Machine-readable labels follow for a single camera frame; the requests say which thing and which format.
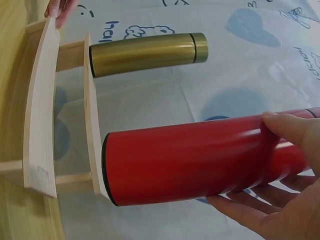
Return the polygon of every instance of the wooden stand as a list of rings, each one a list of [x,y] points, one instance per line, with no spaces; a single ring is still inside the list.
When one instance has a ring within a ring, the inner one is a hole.
[[[90,35],[60,46],[55,18],[26,27],[35,58],[25,109],[23,159],[0,162],[0,176],[56,198],[58,193],[94,191],[109,199],[102,177],[96,87],[89,61]],[[55,177],[53,112],[56,72],[84,66],[84,110],[90,172]]]

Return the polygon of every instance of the wooden board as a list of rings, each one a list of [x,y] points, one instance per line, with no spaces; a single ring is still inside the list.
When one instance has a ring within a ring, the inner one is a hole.
[[[49,17],[33,64],[23,135],[24,186],[55,198],[53,106],[59,44],[56,20]]]
[[[102,143],[98,118],[97,92],[89,59],[90,45],[91,38],[90,34],[87,33],[84,40],[84,114],[86,140],[88,145],[93,191],[95,194],[102,195],[109,199],[102,175]]]
[[[47,22],[46,19],[42,19],[40,21],[36,21],[36,22],[29,24],[25,29],[28,34],[28,37],[31,41],[33,50],[35,52],[38,49],[40,38],[41,38],[42,32],[45,28],[46,22]]]
[[[58,194],[92,192],[93,190],[90,172],[57,176],[55,184]]]
[[[26,26],[48,0],[0,0],[0,162],[23,159],[25,108],[35,52]],[[0,176],[1,240],[64,240],[56,198]]]
[[[84,65],[85,41],[75,41],[59,48],[56,71],[64,71]]]

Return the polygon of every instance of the text print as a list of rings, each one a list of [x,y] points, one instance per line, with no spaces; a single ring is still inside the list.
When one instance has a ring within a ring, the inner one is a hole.
[[[256,1],[252,1],[252,2],[248,2],[248,7],[249,8],[257,8],[257,2]]]
[[[105,23],[104,32],[102,34],[102,39],[99,40],[99,43],[109,43],[112,42],[112,35],[114,31],[112,29],[115,28],[115,25],[118,24],[119,21],[107,21]]]
[[[305,53],[302,51],[302,49],[299,48],[299,47],[295,47],[295,46],[294,46],[293,48],[295,48],[295,49],[298,51],[298,53],[300,53],[300,55],[303,57],[303,61],[305,62],[306,66],[308,67],[308,70],[309,70],[310,72],[312,72],[312,74],[315,76],[315,78],[316,78],[317,80],[320,80],[320,74],[319,74],[319,72],[318,72],[316,69],[314,69],[313,65],[312,65],[311,62],[309,61],[309,58],[308,58],[307,54],[305,54]]]

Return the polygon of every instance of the thermos bottle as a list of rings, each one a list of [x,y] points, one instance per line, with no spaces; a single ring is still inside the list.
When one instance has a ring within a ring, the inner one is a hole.
[[[320,107],[283,113],[317,118]],[[111,132],[102,145],[103,180],[117,206],[240,191],[308,168],[261,115]]]

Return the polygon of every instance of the curved wooden panel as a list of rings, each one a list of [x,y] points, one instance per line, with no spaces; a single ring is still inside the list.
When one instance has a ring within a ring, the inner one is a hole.
[[[53,107],[59,44],[56,20],[49,17],[33,63],[23,136],[24,186],[55,198]]]
[[[87,33],[84,40],[84,114],[86,140],[88,144],[93,191],[95,194],[102,195],[109,199],[102,176],[102,143],[99,128],[97,92],[89,59],[90,45],[91,38],[90,34]]]
[[[35,58],[26,25],[47,0],[0,0],[0,162],[22,160],[25,108]],[[1,240],[64,240],[58,200],[0,176]]]

